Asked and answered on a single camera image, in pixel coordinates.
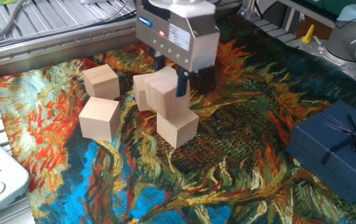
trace gray cable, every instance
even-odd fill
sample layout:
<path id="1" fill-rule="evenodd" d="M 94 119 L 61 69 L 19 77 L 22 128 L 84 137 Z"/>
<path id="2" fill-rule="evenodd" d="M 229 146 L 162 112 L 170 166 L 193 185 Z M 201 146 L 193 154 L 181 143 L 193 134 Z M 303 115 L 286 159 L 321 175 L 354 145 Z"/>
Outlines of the gray cable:
<path id="1" fill-rule="evenodd" d="M 13 9 L 12 13 L 15 12 L 15 14 L 12 14 L 12 13 L 11 13 L 11 16 L 10 16 L 10 18 L 9 18 L 9 21 L 12 21 L 12 22 L 11 22 L 11 25 L 13 25 L 13 22 L 14 22 L 14 19 L 15 19 L 15 17 L 16 17 L 16 14 L 17 14 L 17 12 L 19 11 L 19 9 L 21 8 L 22 4 L 23 4 L 25 1 L 27 1 L 27 0 L 19 0 L 18 3 L 20 3 L 20 5 L 18 5 L 18 3 L 17 3 L 16 7 Z M 93 21 L 93 22 L 91 22 L 91 23 L 89 23 L 89 24 L 85 24 L 85 25 L 82 25 L 82 26 L 75 26 L 75 27 L 69 27 L 69 28 L 63 28 L 63 29 L 52 30 L 52 31 L 50 31 L 50 32 L 45 32 L 44 34 L 32 34 L 32 35 L 27 35 L 27 36 L 25 36 L 25 37 L 23 37 L 23 38 L 20 38 L 20 39 L 18 39 L 18 40 L 19 40 L 19 41 L 30 40 L 30 39 L 34 38 L 34 36 L 35 36 L 35 38 L 38 39 L 38 38 L 41 38 L 41 37 L 46 37 L 46 36 L 48 36 L 48 35 L 57 35 L 57 34 L 60 34 L 60 33 L 63 33 L 63 32 L 70 32 L 70 31 L 74 31 L 74 30 L 77 30 L 77 29 L 82 29 L 82 28 L 94 26 L 94 25 L 97 25 L 97 24 L 99 24 L 99 23 L 101 23 L 101 22 L 105 22 L 105 21 L 107 21 L 108 19 L 112 19 L 112 18 L 114 18 L 115 15 L 119 14 L 119 13 L 124 9 L 124 7 L 127 5 L 127 2 L 128 2 L 128 0 L 125 1 L 124 4 L 122 5 L 121 9 L 118 10 L 116 13 L 114 13 L 114 14 L 112 15 L 112 11 L 113 11 L 113 9 L 115 8 L 116 1 L 119 1 L 119 0 L 115 0 L 115 3 L 113 4 L 113 8 L 112 8 L 112 10 L 110 11 L 110 13 L 109 13 L 106 17 L 104 17 L 104 18 L 102 18 L 102 19 L 97 19 L 96 21 Z M 11 28 L 11 26 L 9 26 L 9 27 L 7 27 L 7 26 L 4 27 L 2 30 L 0 30 L 0 38 L 1 38 L 3 35 L 5 35 L 6 32 L 8 32 L 9 29 Z M 8 44 L 8 43 L 14 42 L 14 41 L 15 41 L 15 39 L 12 39 L 12 40 L 4 40 L 4 41 L 0 41 L 0 44 Z"/>
<path id="2" fill-rule="evenodd" d="M 3 37 L 14 25 L 16 15 L 19 12 L 23 3 L 25 3 L 26 1 L 27 0 L 19 0 L 16 3 L 16 6 L 14 7 L 14 9 L 11 12 L 11 16 L 9 16 L 8 22 L 6 23 L 5 27 L 0 30 L 0 38 Z"/>

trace label sticker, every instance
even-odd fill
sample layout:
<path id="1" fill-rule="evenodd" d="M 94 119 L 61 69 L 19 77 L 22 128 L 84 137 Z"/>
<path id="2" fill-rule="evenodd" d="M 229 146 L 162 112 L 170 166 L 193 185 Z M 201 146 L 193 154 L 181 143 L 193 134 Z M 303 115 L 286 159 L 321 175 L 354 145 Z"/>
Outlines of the label sticker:
<path id="1" fill-rule="evenodd" d="M 168 39 L 179 47 L 189 51 L 190 33 L 187 31 L 175 26 L 174 24 L 170 24 Z"/>

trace ribbon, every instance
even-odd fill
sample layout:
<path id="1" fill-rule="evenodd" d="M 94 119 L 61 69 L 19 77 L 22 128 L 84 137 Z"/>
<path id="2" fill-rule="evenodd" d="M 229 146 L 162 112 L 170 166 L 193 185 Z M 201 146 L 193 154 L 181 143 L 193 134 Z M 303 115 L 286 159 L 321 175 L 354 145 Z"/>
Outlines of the ribbon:
<path id="1" fill-rule="evenodd" d="M 342 149 L 344 146 L 351 144 L 353 152 L 356 152 L 356 125 L 351 117 L 351 115 L 347 114 L 348 120 L 350 122 L 351 128 L 346 127 L 343 125 L 340 121 L 337 121 L 335 118 L 333 118 L 331 115 L 328 113 L 322 111 L 321 112 L 327 119 L 329 119 L 331 122 L 324 121 L 323 124 L 340 132 L 343 134 L 346 134 L 349 136 L 348 139 L 338 143 L 331 149 L 328 149 L 325 156 L 322 159 L 322 164 L 326 164 L 326 162 L 329 160 L 330 156 L 334 153 Z"/>

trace wooden cube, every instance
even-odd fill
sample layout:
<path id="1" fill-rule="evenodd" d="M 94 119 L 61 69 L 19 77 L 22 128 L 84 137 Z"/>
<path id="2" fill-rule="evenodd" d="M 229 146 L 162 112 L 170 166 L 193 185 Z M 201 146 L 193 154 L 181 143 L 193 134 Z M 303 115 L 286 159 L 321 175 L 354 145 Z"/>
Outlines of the wooden cube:
<path id="1" fill-rule="evenodd" d="M 112 141 L 120 126 L 119 102 L 91 97 L 78 118 L 84 138 Z"/>
<path id="2" fill-rule="evenodd" d="M 190 103 L 190 85 L 186 94 L 176 97 L 178 76 L 171 67 L 164 67 L 152 75 L 144 77 L 148 105 L 165 119 L 171 119 L 187 112 Z"/>
<path id="3" fill-rule="evenodd" d="M 109 65 L 83 71 L 85 90 L 89 96 L 113 100 L 120 96 L 118 76 Z"/>
<path id="4" fill-rule="evenodd" d="M 143 81 L 145 77 L 148 77 L 150 75 L 152 75 L 152 73 L 134 76 L 134 96 L 139 111 L 147 111 L 152 109 L 148 105 L 148 101 L 146 100 L 145 84 Z"/>
<path id="5" fill-rule="evenodd" d="M 172 147 L 178 148 L 196 136 L 199 116 L 187 109 L 185 114 L 165 119 L 157 114 L 157 133 Z"/>

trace painted tapestry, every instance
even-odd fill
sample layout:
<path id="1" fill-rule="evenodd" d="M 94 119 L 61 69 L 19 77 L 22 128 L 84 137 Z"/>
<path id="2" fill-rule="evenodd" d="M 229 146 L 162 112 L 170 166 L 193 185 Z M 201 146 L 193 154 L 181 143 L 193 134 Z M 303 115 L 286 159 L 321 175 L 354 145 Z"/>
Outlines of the painted tapestry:
<path id="1" fill-rule="evenodd" d="M 240 17 L 219 28 L 215 66 L 190 83 L 197 135 L 178 149 L 136 106 L 133 76 L 154 68 L 144 44 L 0 77 L 37 223 L 356 223 L 356 203 L 285 153 L 296 124 L 337 100 L 356 108 L 356 82 Z M 112 142 L 82 138 L 78 122 L 82 71 L 103 64 L 120 83 Z"/>

